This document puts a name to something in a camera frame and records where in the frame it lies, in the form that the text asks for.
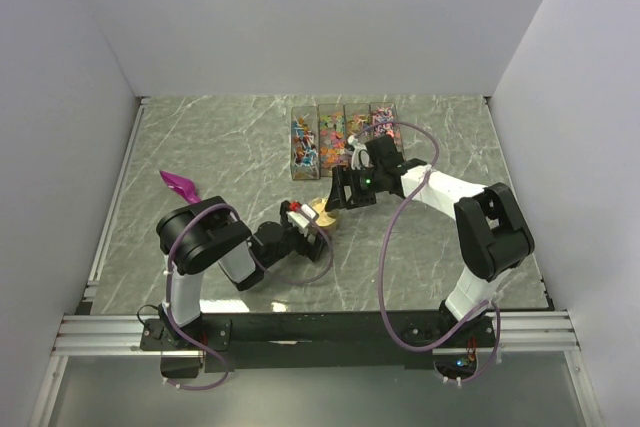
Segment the white gold jar lid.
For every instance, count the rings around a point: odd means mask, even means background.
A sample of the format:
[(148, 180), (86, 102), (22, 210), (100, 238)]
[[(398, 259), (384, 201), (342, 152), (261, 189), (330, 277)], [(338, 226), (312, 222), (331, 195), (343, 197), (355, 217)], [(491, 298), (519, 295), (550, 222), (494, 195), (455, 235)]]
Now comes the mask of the white gold jar lid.
[(339, 211), (327, 213), (324, 210), (326, 200), (327, 198), (315, 198), (310, 202), (310, 207), (318, 214), (315, 222), (319, 227), (333, 222), (339, 223)]

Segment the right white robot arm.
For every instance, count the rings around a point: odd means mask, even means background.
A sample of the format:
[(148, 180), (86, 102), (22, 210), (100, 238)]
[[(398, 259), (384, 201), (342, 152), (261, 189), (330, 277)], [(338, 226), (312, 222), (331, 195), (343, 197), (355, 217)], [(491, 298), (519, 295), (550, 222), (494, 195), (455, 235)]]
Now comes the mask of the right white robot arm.
[(535, 248), (513, 191), (504, 183), (474, 184), (438, 171), (432, 162), (407, 160), (389, 135), (365, 143), (352, 135), (347, 145), (351, 160), (332, 170), (326, 212), (374, 205), (383, 192), (402, 199), (383, 237), (380, 280), (393, 228), (409, 202), (417, 201), (455, 221), (464, 269), (441, 303), (438, 325), (444, 342), (464, 344), (474, 333), (472, 320), (486, 311), (504, 278)]

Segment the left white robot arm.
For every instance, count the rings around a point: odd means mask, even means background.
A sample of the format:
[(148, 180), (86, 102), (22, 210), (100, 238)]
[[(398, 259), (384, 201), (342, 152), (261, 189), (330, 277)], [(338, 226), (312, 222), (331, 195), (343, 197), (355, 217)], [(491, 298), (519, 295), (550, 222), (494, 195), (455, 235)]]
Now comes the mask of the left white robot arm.
[(199, 339), (201, 289), (208, 268), (219, 266), (237, 290), (245, 291), (292, 253), (316, 262), (324, 251), (332, 252), (331, 237), (317, 224), (318, 219), (310, 205), (284, 201), (279, 221), (264, 222), (251, 231), (220, 196), (162, 217), (156, 233), (167, 261), (159, 314), (166, 339), (179, 349)]

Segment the clear compartment candy box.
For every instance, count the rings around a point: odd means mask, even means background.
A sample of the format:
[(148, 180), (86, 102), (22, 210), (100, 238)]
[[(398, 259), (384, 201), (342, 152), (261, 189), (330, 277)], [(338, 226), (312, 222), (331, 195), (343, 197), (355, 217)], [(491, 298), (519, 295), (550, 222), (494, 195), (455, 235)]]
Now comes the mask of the clear compartment candy box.
[(401, 131), (392, 125), (399, 118), (393, 102), (333, 103), (294, 107), (290, 114), (290, 170), (295, 181), (329, 177), (336, 165), (347, 165), (347, 140), (357, 135), (366, 142), (390, 135), (403, 149)]

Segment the clear plastic jar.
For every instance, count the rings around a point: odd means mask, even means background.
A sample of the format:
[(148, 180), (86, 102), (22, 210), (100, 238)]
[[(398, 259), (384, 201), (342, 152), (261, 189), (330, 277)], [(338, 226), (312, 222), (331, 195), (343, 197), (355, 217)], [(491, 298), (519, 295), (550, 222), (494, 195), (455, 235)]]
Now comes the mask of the clear plastic jar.
[(338, 229), (338, 222), (321, 225), (320, 228), (329, 236), (333, 237)]

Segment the magenta plastic scoop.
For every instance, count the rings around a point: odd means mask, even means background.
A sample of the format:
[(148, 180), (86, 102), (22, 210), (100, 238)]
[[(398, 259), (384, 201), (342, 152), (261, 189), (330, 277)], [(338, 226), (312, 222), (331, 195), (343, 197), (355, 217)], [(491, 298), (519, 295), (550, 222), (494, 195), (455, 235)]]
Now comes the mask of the magenta plastic scoop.
[(159, 174), (164, 184), (187, 203), (195, 204), (201, 201), (197, 188), (191, 179), (164, 170), (160, 170)]

